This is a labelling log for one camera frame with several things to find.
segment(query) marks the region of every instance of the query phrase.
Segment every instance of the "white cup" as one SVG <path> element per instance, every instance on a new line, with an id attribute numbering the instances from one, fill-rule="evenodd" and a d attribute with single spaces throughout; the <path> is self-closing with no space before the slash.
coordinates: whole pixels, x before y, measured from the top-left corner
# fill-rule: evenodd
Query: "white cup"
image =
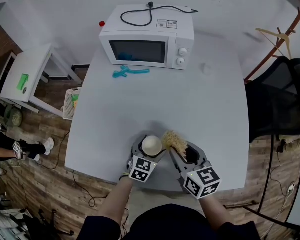
<path id="1" fill-rule="evenodd" d="M 142 142 L 142 150 L 149 157 L 154 157 L 161 152 L 162 142 L 157 136 L 148 136 Z"/>

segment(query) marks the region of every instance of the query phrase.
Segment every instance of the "microwave label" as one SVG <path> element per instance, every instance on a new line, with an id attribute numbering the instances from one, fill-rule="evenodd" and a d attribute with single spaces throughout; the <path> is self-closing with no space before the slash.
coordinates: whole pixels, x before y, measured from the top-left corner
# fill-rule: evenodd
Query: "microwave label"
<path id="1" fill-rule="evenodd" d="M 169 20 L 169 19 L 158 19 L 156 23 L 157 28 L 169 28 L 169 29 L 177 29 L 177 21 Z"/>

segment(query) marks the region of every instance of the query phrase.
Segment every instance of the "small white table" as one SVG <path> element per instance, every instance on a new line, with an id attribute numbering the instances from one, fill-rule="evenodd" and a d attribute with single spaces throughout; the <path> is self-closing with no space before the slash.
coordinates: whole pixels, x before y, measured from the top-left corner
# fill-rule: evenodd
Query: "small white table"
<path id="1" fill-rule="evenodd" d="M 61 110 L 35 97 L 39 81 L 48 82 L 42 76 L 42 73 L 49 60 L 52 60 L 66 76 L 69 75 L 78 84 L 82 84 L 82 80 L 71 70 L 71 67 L 61 58 L 52 45 L 46 44 L 26 50 L 17 55 L 4 82 L 0 96 L 36 113 L 39 111 L 26 103 L 31 102 L 44 110 L 62 117 L 63 113 Z M 29 75 L 29 77 L 23 90 L 18 90 L 17 86 L 22 74 Z"/>
<path id="2" fill-rule="evenodd" d="M 129 66 L 131 69 L 146 69 Z M 245 186 L 249 155 L 244 78 L 232 44 L 195 35 L 186 70 L 150 67 L 148 74 L 112 78 L 100 47 L 89 67 L 72 121 L 65 166 L 118 182 L 142 131 L 180 133 L 200 147 L 222 179 L 220 190 Z M 182 191 L 169 155 L 139 187 Z"/>

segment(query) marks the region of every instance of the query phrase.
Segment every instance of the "white microwave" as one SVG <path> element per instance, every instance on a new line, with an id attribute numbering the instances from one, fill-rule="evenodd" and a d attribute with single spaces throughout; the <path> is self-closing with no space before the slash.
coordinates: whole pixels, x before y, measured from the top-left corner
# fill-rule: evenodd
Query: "white microwave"
<path id="1" fill-rule="evenodd" d="M 178 8 L 186 12 L 191 10 Z M 171 8 L 152 10 L 152 22 L 142 27 L 121 20 L 123 13 L 142 9 L 146 6 L 119 5 L 106 21 L 99 38 L 110 62 L 185 70 L 195 42 L 191 14 Z M 148 11 L 128 13 L 124 19 L 142 25 L 149 21 L 150 15 Z"/>

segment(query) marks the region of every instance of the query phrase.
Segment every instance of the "black shirt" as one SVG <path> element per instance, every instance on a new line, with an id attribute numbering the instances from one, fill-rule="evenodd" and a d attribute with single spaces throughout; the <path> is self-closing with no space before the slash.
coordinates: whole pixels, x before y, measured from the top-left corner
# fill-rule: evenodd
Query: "black shirt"
<path id="1" fill-rule="evenodd" d="M 120 226 L 114 220 L 102 216 L 89 216 L 85 219 L 77 240 L 118 240 L 120 233 Z M 260 240 L 260 237 L 254 222 L 240 226 L 227 222 L 214 231 L 199 212 L 167 204 L 139 216 L 123 239 Z"/>

